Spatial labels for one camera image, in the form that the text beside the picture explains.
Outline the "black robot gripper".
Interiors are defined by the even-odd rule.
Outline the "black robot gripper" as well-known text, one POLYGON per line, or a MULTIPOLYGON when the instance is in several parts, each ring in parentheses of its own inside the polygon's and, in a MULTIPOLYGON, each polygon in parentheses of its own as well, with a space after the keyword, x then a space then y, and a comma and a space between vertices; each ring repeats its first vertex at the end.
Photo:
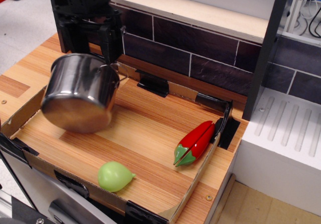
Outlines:
POLYGON ((111 0, 51 0, 59 40, 72 53, 89 53, 87 35, 96 33, 106 64, 123 54, 121 12, 111 0))

